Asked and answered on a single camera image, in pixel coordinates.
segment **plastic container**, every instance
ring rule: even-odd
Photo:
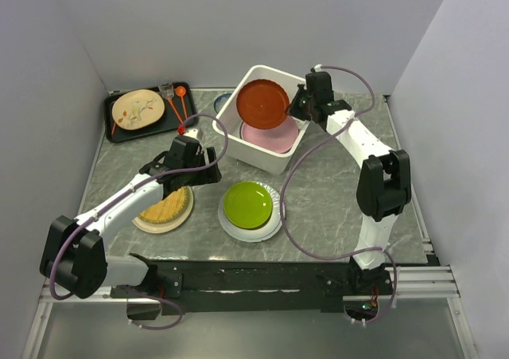
[[[308,128],[309,122],[303,122],[299,119],[295,119],[299,128],[299,135],[297,136],[292,148],[284,154],[278,154],[242,140],[240,138],[240,127],[242,126],[243,121],[237,112],[237,95],[244,85],[257,79],[268,79],[279,84],[285,89],[290,102],[294,98],[295,94],[297,94],[297,85],[305,84],[305,80],[299,76],[291,75],[277,70],[276,68],[263,65],[251,67],[244,78],[240,81],[235,91],[233,91],[233,94],[231,94],[228,101],[224,104],[220,113],[217,115],[217,118],[224,124],[228,132],[229,143],[226,154],[271,174],[281,174],[285,170],[289,160],[292,158],[297,146],[301,142],[302,137]],[[215,132],[223,135],[223,132],[217,126],[216,122],[214,122],[212,126]]]

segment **plate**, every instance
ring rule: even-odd
[[[132,131],[156,123],[165,113],[165,103],[154,91],[137,90],[117,99],[111,116],[118,127]]]
[[[260,184],[241,181],[226,192],[223,207],[232,224],[243,229],[254,229],[269,219],[272,198]]]
[[[185,187],[187,190],[187,196],[189,200],[186,203],[185,209],[182,212],[179,212],[177,217],[171,220],[170,222],[166,222],[164,224],[153,224],[151,222],[146,222],[139,217],[136,217],[133,220],[133,224],[136,225],[137,228],[141,229],[143,232],[151,233],[151,234],[162,234],[166,232],[170,232],[179,226],[181,226],[184,221],[186,221],[191,214],[192,205],[194,203],[194,196],[192,195],[192,190],[190,187]]]
[[[272,198],[272,203],[274,205],[273,212],[270,215],[269,220],[260,228],[256,229],[243,229],[233,225],[223,209],[223,200],[226,194],[223,195],[220,201],[219,208],[217,209],[218,217],[220,219],[220,224],[223,227],[224,231],[228,233],[233,238],[243,242],[260,242],[265,241],[274,236],[282,226],[281,217],[279,216],[279,193],[276,189],[272,188],[270,185],[263,184],[261,182],[257,182],[257,184],[263,186],[265,190],[269,193]]]
[[[240,129],[240,137],[243,140],[277,154],[284,154],[291,150],[298,135],[299,127],[291,116],[287,116],[281,125],[271,130],[259,130],[247,123],[244,123]]]
[[[237,95],[237,112],[253,128],[269,130],[288,117],[288,95],[283,87],[267,79],[257,79],[242,87]]]

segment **wall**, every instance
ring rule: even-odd
[[[268,64],[353,68],[394,89],[442,0],[60,0],[108,89],[237,85]],[[337,87],[364,92],[355,78]]]
[[[55,0],[0,0],[0,357],[21,355],[49,225],[76,214],[107,94]]]
[[[509,357],[507,0],[444,0],[390,107],[482,358]]]

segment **table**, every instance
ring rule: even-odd
[[[196,109],[214,114],[213,100],[225,91],[192,90]],[[343,96],[354,109],[368,107],[368,95]],[[375,109],[362,117],[364,124],[384,143],[397,149],[387,105],[377,96]],[[212,129],[209,119],[201,119],[204,146],[222,148],[223,137]],[[85,190],[82,211],[88,211],[120,190],[138,170],[171,145],[176,132],[113,144],[103,139],[93,173]],[[310,124],[297,148],[293,162],[323,140],[325,134]],[[270,240],[249,244],[230,237],[220,226],[217,206],[223,194],[237,181],[262,181],[280,190],[286,172],[274,176],[226,156],[220,163],[221,182],[193,188],[194,210],[178,229],[151,235],[133,224],[123,228],[111,245],[110,254],[138,253],[151,259],[307,261],[280,231]],[[324,256],[351,252],[359,239],[361,212],[356,202],[360,169],[350,154],[335,140],[312,154],[301,165],[286,193],[290,231],[305,248]],[[398,263],[426,263],[422,231],[414,203],[405,207],[394,225],[389,252]]]

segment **tray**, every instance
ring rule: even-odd
[[[186,109],[188,111],[188,116],[196,114],[196,108],[194,106],[194,100],[192,99],[191,90],[189,85],[185,82],[173,82],[173,88],[177,88],[178,86],[183,86],[185,88],[186,94],[184,96],[184,103]],[[147,90],[159,92],[159,88],[151,87],[147,88]],[[143,127],[139,130],[123,130],[119,126],[115,128],[114,134],[111,134],[111,130],[113,129],[113,125],[115,122],[111,118],[111,109],[113,108],[113,104],[115,101],[122,95],[127,92],[123,92],[121,94],[113,94],[108,96],[104,102],[104,123],[106,125],[106,139],[110,142],[128,142],[130,140],[145,138],[146,136],[162,134],[163,132],[175,131],[180,125],[179,119],[175,116],[175,112],[173,112],[172,107],[169,105],[168,100],[164,100],[165,102],[165,113],[163,116],[153,124],[150,124],[147,127]],[[182,102],[179,96],[173,97],[173,104],[179,114],[184,117],[184,111],[182,110]],[[198,119],[194,119],[188,127],[193,126],[197,123]]]

